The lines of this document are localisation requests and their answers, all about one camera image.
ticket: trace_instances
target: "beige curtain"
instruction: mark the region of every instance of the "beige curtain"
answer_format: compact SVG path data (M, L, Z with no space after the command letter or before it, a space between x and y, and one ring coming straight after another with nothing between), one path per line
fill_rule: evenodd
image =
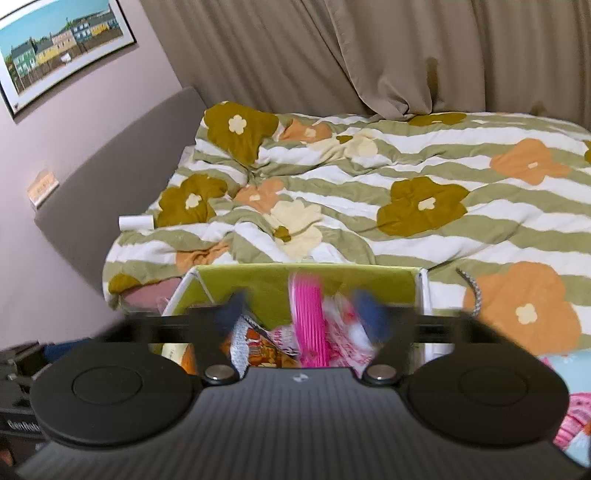
M368 113L322 0L142 0L183 86L211 106Z
M183 85L275 112L591 128L591 0L141 0Z

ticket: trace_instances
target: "metal screw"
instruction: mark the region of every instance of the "metal screw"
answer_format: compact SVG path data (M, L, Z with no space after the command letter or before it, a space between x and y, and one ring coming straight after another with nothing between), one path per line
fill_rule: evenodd
M368 375L374 380L392 380L396 377L396 369L389 365L372 365L368 368Z
M234 369L228 365L212 365L205 370L205 376L212 380L228 380L234 376Z

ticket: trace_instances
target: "framed picture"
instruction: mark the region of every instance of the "framed picture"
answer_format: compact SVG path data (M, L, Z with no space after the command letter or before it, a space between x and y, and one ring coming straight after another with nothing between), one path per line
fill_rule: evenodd
M0 90L12 117L87 65L135 43L118 0L34 0L0 19Z

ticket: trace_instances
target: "floral duvet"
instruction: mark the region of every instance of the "floral duvet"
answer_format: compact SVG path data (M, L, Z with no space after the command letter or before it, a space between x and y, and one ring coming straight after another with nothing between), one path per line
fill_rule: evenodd
M200 264L331 262L429 269L436 311L471 309L536 355L591 346L591 134L528 115L408 122L205 112L196 144L123 233L105 297Z

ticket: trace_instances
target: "bed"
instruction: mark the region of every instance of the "bed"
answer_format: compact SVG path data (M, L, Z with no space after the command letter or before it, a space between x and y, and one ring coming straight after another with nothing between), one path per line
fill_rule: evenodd
M36 221L113 307L133 308L137 291L167 300L199 265L425 269L436 313L478 304L484 321L565 378L573 396L560 447L585 463L590 162L591 135L554 119L205 110L187 89L91 158ZM85 206L106 184L97 228ZM67 234L65 206L68 224L90 232L83 241ZM119 215L139 213L156 230L118 232ZM168 293L146 290L162 285Z

